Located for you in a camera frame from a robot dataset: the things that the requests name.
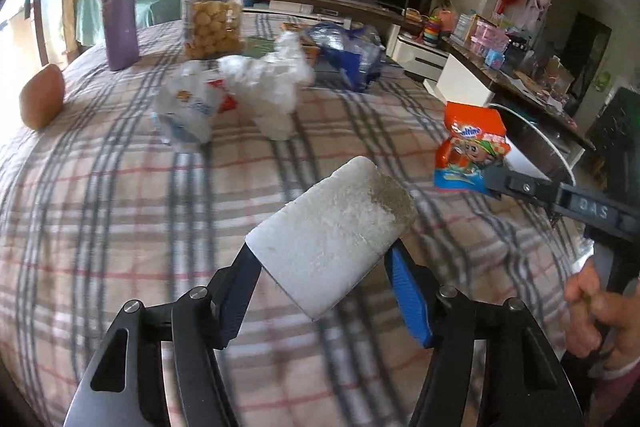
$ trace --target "metal bolt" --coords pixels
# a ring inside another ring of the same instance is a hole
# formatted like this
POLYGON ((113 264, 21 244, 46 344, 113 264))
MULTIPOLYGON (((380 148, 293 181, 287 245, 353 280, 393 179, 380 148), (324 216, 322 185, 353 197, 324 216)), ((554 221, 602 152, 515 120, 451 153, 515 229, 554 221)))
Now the metal bolt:
POLYGON ((140 309, 140 301, 127 301, 124 304, 125 313, 135 313, 140 309))
POLYGON ((509 299, 507 306, 512 312, 521 312, 524 309, 524 302, 517 297, 509 299))
POLYGON ((204 286, 196 286, 191 288, 189 296, 194 300, 204 299, 207 296, 207 289, 204 286))
POLYGON ((446 299, 452 299, 456 295, 458 295, 458 290, 456 290, 453 286, 450 286, 448 284, 440 286, 440 296, 446 299))

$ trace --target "white cabinet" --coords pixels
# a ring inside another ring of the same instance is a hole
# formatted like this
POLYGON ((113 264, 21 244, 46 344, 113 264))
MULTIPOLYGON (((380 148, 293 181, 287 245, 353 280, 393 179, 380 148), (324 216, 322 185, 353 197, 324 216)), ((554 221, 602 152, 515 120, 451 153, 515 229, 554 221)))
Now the white cabinet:
POLYGON ((494 94, 469 71, 462 62, 450 55, 438 82, 438 94, 446 102, 485 106, 494 94))
POLYGON ((409 37, 398 36, 391 58, 405 71, 437 82, 449 55, 441 50, 418 44, 409 37))

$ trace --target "pink storage box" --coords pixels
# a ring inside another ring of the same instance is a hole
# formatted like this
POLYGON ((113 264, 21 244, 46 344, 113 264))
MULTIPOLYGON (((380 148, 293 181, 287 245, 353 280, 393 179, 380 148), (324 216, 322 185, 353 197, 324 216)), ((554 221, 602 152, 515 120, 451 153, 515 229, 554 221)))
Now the pink storage box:
POLYGON ((478 57, 486 57, 486 53, 487 51, 489 51, 489 49, 482 44, 482 42, 476 38, 476 37, 471 37, 471 42, 469 43, 469 51, 472 52, 475 55, 478 55, 478 57))
POLYGON ((500 53, 504 53, 509 45, 509 38, 504 31, 484 21, 478 21, 478 27, 476 28, 474 37, 478 40, 478 43, 482 44, 485 48, 496 50, 500 53))

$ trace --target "plastic jar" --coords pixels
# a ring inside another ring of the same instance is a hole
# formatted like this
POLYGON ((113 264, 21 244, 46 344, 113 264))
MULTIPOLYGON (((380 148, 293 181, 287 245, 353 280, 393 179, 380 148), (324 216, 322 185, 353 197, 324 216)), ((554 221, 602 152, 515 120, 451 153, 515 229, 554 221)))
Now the plastic jar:
POLYGON ((243 5, 244 0, 182 0, 186 55, 203 60, 242 51, 243 5))
POLYGON ((460 17, 458 18, 458 24, 456 25, 456 29, 453 31, 453 35, 461 40, 465 40, 470 25, 471 25, 471 16, 461 13, 460 17))

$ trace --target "white foam block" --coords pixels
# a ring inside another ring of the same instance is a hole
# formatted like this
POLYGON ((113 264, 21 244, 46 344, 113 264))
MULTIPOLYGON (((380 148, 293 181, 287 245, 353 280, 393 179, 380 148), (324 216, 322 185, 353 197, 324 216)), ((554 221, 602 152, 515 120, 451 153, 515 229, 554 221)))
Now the white foam block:
POLYGON ((404 188, 358 156, 260 223, 245 241, 315 320, 363 279, 416 214, 404 188))

